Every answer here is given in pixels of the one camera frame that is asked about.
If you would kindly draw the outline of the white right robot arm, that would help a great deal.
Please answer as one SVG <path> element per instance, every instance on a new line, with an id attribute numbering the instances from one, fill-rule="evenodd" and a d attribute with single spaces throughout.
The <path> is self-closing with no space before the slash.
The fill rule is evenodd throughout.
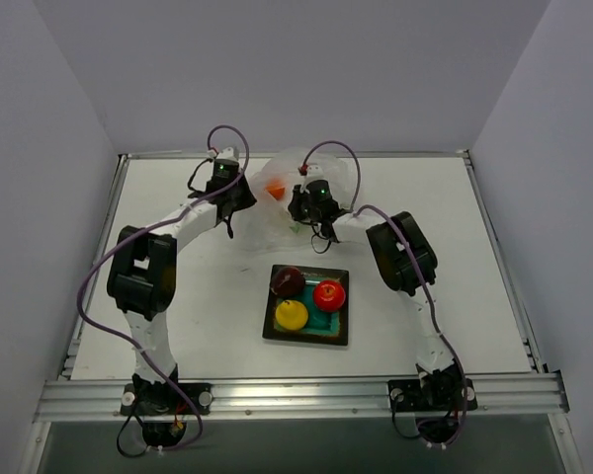
<path id="1" fill-rule="evenodd" d="M 288 211 L 293 220 L 314 225 L 333 243 L 370 246 L 381 279 L 406 306 L 425 404 L 442 407 L 455 389 L 466 387 L 461 360 L 437 321 L 430 289 L 436 283 L 437 256 L 412 214 L 388 215 L 372 204 L 343 209 L 323 179 L 294 186 Z"/>

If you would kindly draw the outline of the yellow fake fruit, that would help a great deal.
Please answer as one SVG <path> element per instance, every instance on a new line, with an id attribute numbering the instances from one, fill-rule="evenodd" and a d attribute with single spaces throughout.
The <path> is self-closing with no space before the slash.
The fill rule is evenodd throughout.
<path id="1" fill-rule="evenodd" d="M 297 300 L 284 300 L 275 310 L 275 319 L 280 327 L 287 331 L 303 329 L 309 319 L 306 306 Z"/>

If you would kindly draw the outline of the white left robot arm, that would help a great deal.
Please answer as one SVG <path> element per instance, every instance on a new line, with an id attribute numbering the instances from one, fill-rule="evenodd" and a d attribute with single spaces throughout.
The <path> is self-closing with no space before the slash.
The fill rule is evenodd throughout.
<path id="1" fill-rule="evenodd" d="M 124 314 L 130 337 L 138 343 L 132 381 L 147 385 L 144 403 L 157 414 L 172 412 L 180 400 L 177 362 L 169 344 L 166 312 L 177 282 L 177 257 L 187 245 L 221 223 L 233 235 L 232 215 L 256 203 L 241 166 L 232 156 L 212 160 L 212 176 L 202 191 L 193 191 L 166 224 L 144 233 L 126 226 L 119 242 L 139 236 L 113 257 L 107 292 Z"/>

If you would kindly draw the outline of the dark brown fake fruit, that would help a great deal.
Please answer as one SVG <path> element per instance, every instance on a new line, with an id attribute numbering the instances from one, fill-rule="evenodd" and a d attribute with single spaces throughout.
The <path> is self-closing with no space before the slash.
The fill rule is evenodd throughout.
<path id="1" fill-rule="evenodd" d="M 284 299 L 301 294 L 304 287 L 305 277 L 297 267 L 280 268 L 270 281 L 270 290 Z"/>

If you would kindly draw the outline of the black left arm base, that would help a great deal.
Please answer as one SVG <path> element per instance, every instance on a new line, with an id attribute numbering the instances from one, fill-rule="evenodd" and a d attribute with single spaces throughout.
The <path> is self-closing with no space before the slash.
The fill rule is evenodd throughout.
<path id="1" fill-rule="evenodd" d="M 120 414 L 125 418 L 116 437 L 118 452 L 139 458 L 149 450 L 164 453 L 187 447 L 204 434 L 203 416 L 210 413 L 212 386 L 204 382 L 181 382 L 182 396 L 168 384 L 139 382 L 125 386 Z M 140 434 L 140 451 L 127 451 L 123 445 L 128 427 Z"/>

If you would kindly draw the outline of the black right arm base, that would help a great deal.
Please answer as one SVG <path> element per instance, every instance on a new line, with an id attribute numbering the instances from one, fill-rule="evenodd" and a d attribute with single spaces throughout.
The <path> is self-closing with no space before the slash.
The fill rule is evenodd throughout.
<path id="1" fill-rule="evenodd" d="M 461 435 L 467 415 L 478 409 L 472 382 L 392 379 L 387 383 L 391 423 L 405 440 L 445 450 Z M 414 432 L 405 433 L 399 414 L 414 414 Z"/>

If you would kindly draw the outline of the red fake fruit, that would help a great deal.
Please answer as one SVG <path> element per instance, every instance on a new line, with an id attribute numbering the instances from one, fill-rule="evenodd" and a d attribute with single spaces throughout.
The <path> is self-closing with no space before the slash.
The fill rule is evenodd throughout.
<path id="1" fill-rule="evenodd" d="M 339 311 L 346 300 L 346 291 L 336 280 L 321 281 L 312 292 L 314 305 L 326 313 Z"/>

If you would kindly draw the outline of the translucent white plastic bag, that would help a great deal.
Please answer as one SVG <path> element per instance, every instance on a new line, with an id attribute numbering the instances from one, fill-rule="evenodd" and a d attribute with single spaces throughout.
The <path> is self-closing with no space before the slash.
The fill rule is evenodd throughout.
<path id="1" fill-rule="evenodd" d="M 357 168 L 351 173 L 347 160 L 321 150 L 310 152 L 303 147 L 284 149 L 265 160 L 253 159 L 246 171 L 246 179 L 257 202 L 234 219 L 240 249 L 248 252 L 284 251 L 307 244 L 310 226 L 293 221 L 288 211 L 293 187 L 302 181 L 298 168 L 303 164 L 317 164 L 322 168 L 324 179 L 342 209 L 354 206 L 362 184 L 362 170 Z M 265 192 L 269 183 L 285 185 L 282 200 L 275 200 Z"/>

